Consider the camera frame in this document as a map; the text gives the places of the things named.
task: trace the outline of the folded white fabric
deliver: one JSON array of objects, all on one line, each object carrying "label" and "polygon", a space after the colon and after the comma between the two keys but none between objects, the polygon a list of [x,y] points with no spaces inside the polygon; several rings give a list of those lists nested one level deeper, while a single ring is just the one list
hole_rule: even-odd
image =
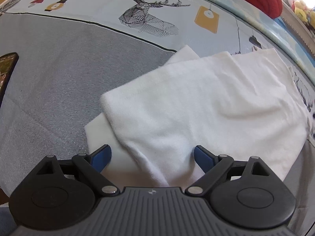
[{"label": "folded white fabric", "polygon": [[103,94],[101,103],[119,142],[160,187],[191,178],[198,144],[236,160],[260,156],[283,180],[311,129],[274,49],[169,64]]},{"label": "folded white fabric", "polygon": [[[175,53],[164,65],[198,59],[199,56],[189,47],[184,46]],[[108,180],[115,183],[121,190],[124,186],[154,187],[156,184],[138,166],[133,157],[117,140],[106,116],[101,113],[85,127],[89,152],[92,153],[104,144],[111,146],[112,159],[109,165],[101,172]],[[184,177],[178,180],[176,186],[185,189],[192,182],[196,181],[204,173],[196,169],[191,178]]]}]

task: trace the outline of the yellow tag print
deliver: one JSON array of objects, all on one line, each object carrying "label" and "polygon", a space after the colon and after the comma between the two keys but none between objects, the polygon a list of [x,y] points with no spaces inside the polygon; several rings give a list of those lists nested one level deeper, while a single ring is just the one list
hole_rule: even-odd
[{"label": "yellow tag print", "polygon": [[60,9],[63,6],[63,3],[52,3],[51,5],[48,5],[45,11],[55,11],[57,9]]},{"label": "yellow tag print", "polygon": [[218,31],[219,17],[220,15],[218,13],[215,13],[204,6],[200,6],[195,18],[195,23],[216,34]]},{"label": "yellow tag print", "polygon": [[55,11],[62,8],[67,0],[60,0],[47,6],[45,11]]}]

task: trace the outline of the mattress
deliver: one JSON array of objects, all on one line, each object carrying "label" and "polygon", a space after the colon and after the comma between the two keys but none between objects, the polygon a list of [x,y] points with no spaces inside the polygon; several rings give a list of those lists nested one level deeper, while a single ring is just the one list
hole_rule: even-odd
[{"label": "mattress", "polygon": [[[315,112],[311,61],[243,0],[11,0],[1,11],[1,55],[19,55],[0,108],[0,187],[8,195],[45,155],[87,152],[84,126],[102,112],[100,95],[184,45],[200,57],[276,48]],[[289,225],[297,235],[311,235],[315,221],[314,137],[285,179],[297,197]]]}]

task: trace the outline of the cartoon print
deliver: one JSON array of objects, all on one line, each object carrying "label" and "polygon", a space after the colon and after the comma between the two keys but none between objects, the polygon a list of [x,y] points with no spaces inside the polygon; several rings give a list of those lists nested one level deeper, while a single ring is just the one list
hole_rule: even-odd
[{"label": "cartoon print", "polygon": [[253,45],[252,51],[256,52],[258,49],[259,49],[259,48],[258,48],[257,46]]},{"label": "cartoon print", "polygon": [[311,128],[310,135],[311,135],[312,138],[315,140],[315,127],[314,127],[314,125],[313,125],[312,128]]},{"label": "cartoon print", "polygon": [[216,34],[218,31],[220,15],[211,10],[211,5],[209,9],[204,6],[200,6],[195,18],[195,23],[198,26]]},{"label": "cartoon print", "polygon": [[55,11],[63,7],[67,0],[60,0],[47,6],[45,11]]},{"label": "cartoon print", "polygon": [[44,0],[34,0],[33,2],[30,2],[30,5],[28,6],[29,8],[34,6],[37,3],[42,3]]},{"label": "cartoon print", "polygon": [[260,42],[257,41],[257,39],[256,39],[255,36],[252,35],[248,40],[249,40],[249,42],[250,42],[251,44],[255,45],[256,47],[258,47],[258,48],[260,48],[260,49],[262,49]]},{"label": "cartoon print", "polygon": [[238,48],[239,48],[239,51],[236,52],[235,54],[241,54],[241,39],[239,37],[239,26],[237,24],[237,19],[235,18],[236,20],[236,26],[237,26],[237,34],[238,34]]},{"label": "cartoon print", "polygon": [[163,6],[184,7],[190,4],[182,5],[180,0],[177,3],[169,4],[169,0],[165,2],[149,3],[145,0],[134,0],[137,4],[126,10],[119,20],[122,24],[139,29],[140,32],[146,32],[158,37],[166,37],[170,35],[178,35],[178,28],[168,22],[158,19],[148,13],[150,8],[161,8]]},{"label": "cartoon print", "polygon": [[313,101],[311,100],[310,92],[308,91],[308,89],[305,86],[305,84],[296,75],[296,72],[294,72],[294,73],[295,73],[295,77],[297,78],[297,80],[294,81],[295,84],[296,84],[296,87],[297,87],[300,95],[302,96],[303,102],[306,105],[308,111],[311,112],[311,109],[313,107]]}]

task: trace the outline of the smartphone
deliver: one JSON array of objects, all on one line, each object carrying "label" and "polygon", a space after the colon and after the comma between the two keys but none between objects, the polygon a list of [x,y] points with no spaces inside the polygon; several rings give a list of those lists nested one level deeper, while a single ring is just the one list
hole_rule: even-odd
[{"label": "smartphone", "polygon": [[15,52],[0,57],[0,107],[5,89],[18,59],[19,56]]}]

